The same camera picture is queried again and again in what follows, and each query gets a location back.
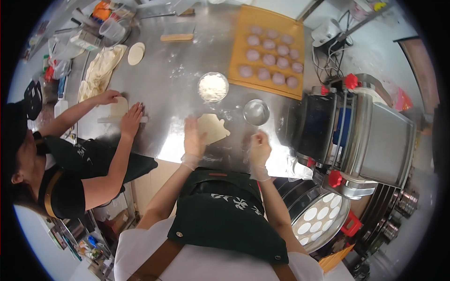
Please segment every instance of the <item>brown apron strap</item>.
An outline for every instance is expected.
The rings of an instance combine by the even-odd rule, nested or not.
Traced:
[[[63,174],[63,172],[61,170],[56,171],[56,173],[53,175],[52,179],[50,180],[49,185],[47,186],[47,189],[45,191],[45,196],[44,196],[45,210],[47,211],[47,213],[49,214],[50,217],[54,217],[54,218],[56,218],[56,215],[53,212],[52,203],[51,203],[50,199],[51,199],[53,187],[55,186],[56,182],[58,181],[59,177],[61,177],[62,174]]]
[[[179,254],[184,244],[167,239],[127,281],[156,281]],[[280,281],[297,281],[287,264],[271,264]]]
[[[127,281],[158,280],[183,246],[184,244],[167,239]]]

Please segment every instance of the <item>person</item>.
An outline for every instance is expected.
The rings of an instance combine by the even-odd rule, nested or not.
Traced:
[[[13,204],[45,217],[80,218],[118,196],[124,183],[158,166],[153,158],[130,154],[143,114],[140,103],[122,117],[117,148],[92,139],[74,146],[60,138],[95,106],[117,103],[118,96],[107,90],[89,98],[35,133],[27,127],[23,100],[2,109],[2,177],[11,181]]]
[[[115,279],[323,280],[267,174],[267,135],[252,136],[248,175],[199,168],[205,135],[199,135],[196,118],[185,120],[184,133],[182,164],[151,199],[136,228],[119,236]],[[176,215],[169,218],[175,202]]]

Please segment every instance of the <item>orange cutting board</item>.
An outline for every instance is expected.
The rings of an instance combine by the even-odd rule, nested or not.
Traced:
[[[260,44],[258,46],[250,46],[247,44],[247,38],[251,35],[250,26],[257,25],[263,28],[263,34],[259,35]],[[279,13],[275,13],[266,9],[261,9],[258,7],[253,7],[249,5],[242,5],[241,12],[238,19],[236,36],[234,38],[233,52],[231,54],[231,61],[229,64],[228,71],[228,81],[232,84],[246,86],[249,88],[259,89],[275,94],[279,94],[285,97],[302,99],[302,89],[303,89],[303,73],[294,73],[289,66],[286,69],[280,69],[278,66],[267,66],[262,63],[262,57],[264,54],[272,54],[275,58],[280,57],[277,54],[276,48],[274,50],[266,50],[262,47],[262,42],[267,39],[266,31],[268,29],[274,29],[279,32],[279,36],[273,41],[278,45],[285,45],[281,41],[283,34],[289,34],[294,38],[294,43],[288,45],[291,49],[297,49],[300,57],[296,60],[301,64],[305,61],[305,48],[304,48],[304,37],[303,37],[303,23],[301,21],[296,21],[293,18],[286,17]],[[257,61],[251,62],[247,60],[246,53],[249,49],[255,49],[260,53],[260,58]],[[289,55],[285,56],[291,65],[294,60],[292,60]],[[242,78],[239,74],[239,66],[249,65],[253,69],[253,76],[249,78]],[[272,79],[267,79],[261,81],[257,77],[257,71],[259,68],[265,67],[270,71],[270,76],[275,72],[280,72],[286,78],[289,76],[294,76],[298,79],[298,86],[295,89],[289,88],[286,84],[278,86],[272,82]]]

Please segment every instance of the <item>stainless steel table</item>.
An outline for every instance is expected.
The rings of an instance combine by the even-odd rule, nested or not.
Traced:
[[[288,155],[292,129],[296,124],[295,111],[299,101],[277,94],[243,86],[230,85],[228,95],[219,102],[205,103],[197,93],[199,78],[216,71],[228,75],[233,48],[234,31],[239,6],[231,4],[196,5],[195,17],[163,16],[139,21],[124,44],[143,42],[146,46],[142,61],[130,66],[128,51],[113,72],[109,89],[123,93],[129,104],[142,102],[148,123],[141,125],[133,152],[180,163],[184,153],[184,119],[193,114],[215,113],[225,120],[231,135],[206,148],[201,166],[249,172],[248,151],[250,136],[258,129],[270,138],[272,153],[267,161],[269,175],[287,177]],[[170,22],[195,21],[194,39],[186,42],[161,42],[159,37]],[[320,85],[311,61],[311,30],[305,27],[305,65],[303,89]],[[84,77],[83,66],[89,65],[97,52],[83,54],[73,62],[67,85],[67,99],[77,102],[77,92]],[[269,121],[259,128],[247,124],[243,107],[251,99],[261,99],[270,109]],[[78,137],[101,138],[116,144],[120,138],[119,124],[97,124],[107,117],[106,106],[94,108],[78,122]]]

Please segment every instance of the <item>purple dough ball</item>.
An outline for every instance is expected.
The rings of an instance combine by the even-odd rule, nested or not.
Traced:
[[[259,38],[258,38],[258,36],[256,36],[256,35],[250,35],[250,36],[247,38],[247,43],[248,43],[250,46],[258,46],[258,45],[259,45]]]
[[[270,72],[267,70],[267,68],[258,69],[258,78],[262,81],[270,78]]]
[[[239,66],[239,74],[242,78],[249,78],[253,75],[252,67],[249,65]]]
[[[273,50],[275,49],[275,42],[270,39],[266,39],[262,42],[262,47],[266,50]]]
[[[289,56],[291,57],[291,59],[296,60],[300,57],[300,54],[298,53],[298,50],[290,49]]]
[[[294,62],[291,66],[292,71],[295,73],[302,73],[303,72],[303,65],[299,62]]]
[[[298,80],[297,78],[291,76],[288,79],[286,79],[286,84],[289,88],[295,89],[298,86]]]
[[[253,49],[247,51],[247,59],[251,62],[259,59],[259,52]]]
[[[294,37],[285,34],[285,35],[283,35],[283,37],[281,37],[281,41],[285,44],[290,45],[290,44],[294,43]]]
[[[275,72],[272,76],[272,82],[275,85],[283,85],[285,83],[285,80],[286,79],[284,78],[284,75],[279,72]]]
[[[262,28],[260,26],[252,25],[250,27],[250,30],[252,31],[253,34],[256,34],[256,35],[261,35],[262,34]]]
[[[262,62],[265,65],[274,65],[275,57],[271,54],[265,54],[264,57],[262,57]]]
[[[277,47],[277,53],[280,56],[285,56],[285,55],[287,55],[289,53],[289,48],[287,46],[285,46],[285,45],[279,45]]]
[[[269,37],[271,39],[277,38],[278,37],[278,31],[273,30],[273,29],[267,30],[267,37]]]
[[[281,69],[286,69],[289,66],[289,61],[283,57],[278,58],[277,60],[277,66]]]

